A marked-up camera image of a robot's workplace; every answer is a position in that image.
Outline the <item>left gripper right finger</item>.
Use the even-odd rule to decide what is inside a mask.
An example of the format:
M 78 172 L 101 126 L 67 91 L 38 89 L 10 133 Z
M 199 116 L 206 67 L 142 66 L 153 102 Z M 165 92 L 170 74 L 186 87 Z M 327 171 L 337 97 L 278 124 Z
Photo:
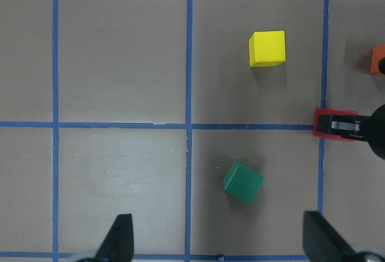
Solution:
M 302 244 L 309 261 L 384 261 L 383 254 L 349 245 L 318 211 L 303 213 Z

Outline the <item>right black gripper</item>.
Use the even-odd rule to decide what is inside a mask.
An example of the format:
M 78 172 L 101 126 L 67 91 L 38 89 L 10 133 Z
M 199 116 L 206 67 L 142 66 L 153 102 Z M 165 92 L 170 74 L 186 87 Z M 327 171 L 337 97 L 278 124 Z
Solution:
M 385 58 L 378 62 L 378 71 L 385 75 Z M 320 138 L 365 138 L 378 157 L 384 157 L 384 105 L 367 119 L 361 115 L 323 114 L 317 117 Z

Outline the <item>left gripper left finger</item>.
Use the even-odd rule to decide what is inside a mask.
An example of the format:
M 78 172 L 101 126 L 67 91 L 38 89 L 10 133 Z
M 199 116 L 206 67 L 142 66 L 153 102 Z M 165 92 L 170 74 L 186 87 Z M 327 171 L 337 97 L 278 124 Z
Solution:
M 131 214 L 119 214 L 96 251 L 70 256 L 67 261 L 132 261 L 134 229 Z

